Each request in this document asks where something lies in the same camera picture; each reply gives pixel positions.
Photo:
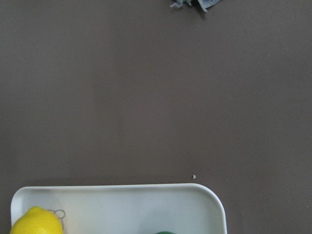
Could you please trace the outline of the green lime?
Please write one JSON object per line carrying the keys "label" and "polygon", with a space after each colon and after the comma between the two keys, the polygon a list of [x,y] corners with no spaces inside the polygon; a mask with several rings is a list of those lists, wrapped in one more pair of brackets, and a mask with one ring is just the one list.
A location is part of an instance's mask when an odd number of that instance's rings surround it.
{"label": "green lime", "polygon": [[155,233],[155,234],[175,234],[175,233],[169,232],[169,231],[161,231],[161,232],[158,232],[158,233]]}

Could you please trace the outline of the yellow lemon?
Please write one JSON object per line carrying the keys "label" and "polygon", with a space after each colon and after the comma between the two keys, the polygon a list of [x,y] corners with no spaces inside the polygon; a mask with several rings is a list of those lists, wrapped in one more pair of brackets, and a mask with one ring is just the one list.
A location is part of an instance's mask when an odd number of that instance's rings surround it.
{"label": "yellow lemon", "polygon": [[58,217],[39,206],[30,208],[12,226],[10,234],[62,234]]}

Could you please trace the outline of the grey folded cloth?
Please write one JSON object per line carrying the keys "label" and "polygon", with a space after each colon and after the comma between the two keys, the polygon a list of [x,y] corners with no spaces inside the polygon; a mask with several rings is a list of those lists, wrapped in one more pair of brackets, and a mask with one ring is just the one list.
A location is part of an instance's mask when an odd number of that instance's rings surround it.
{"label": "grey folded cloth", "polygon": [[[200,8],[204,12],[208,12],[209,8],[215,6],[221,2],[221,0],[195,0],[195,4],[200,6]],[[170,5],[171,8],[181,8],[184,4],[188,6],[193,6],[193,0],[174,0],[173,3]]]}

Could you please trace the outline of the white rabbit serving tray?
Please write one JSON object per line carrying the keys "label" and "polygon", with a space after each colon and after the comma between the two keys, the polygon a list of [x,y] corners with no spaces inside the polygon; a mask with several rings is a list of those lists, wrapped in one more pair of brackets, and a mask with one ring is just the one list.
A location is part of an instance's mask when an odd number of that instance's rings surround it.
{"label": "white rabbit serving tray", "polygon": [[216,194],[195,183],[34,186],[15,192],[11,221],[31,207],[53,211],[66,234],[225,234]]}

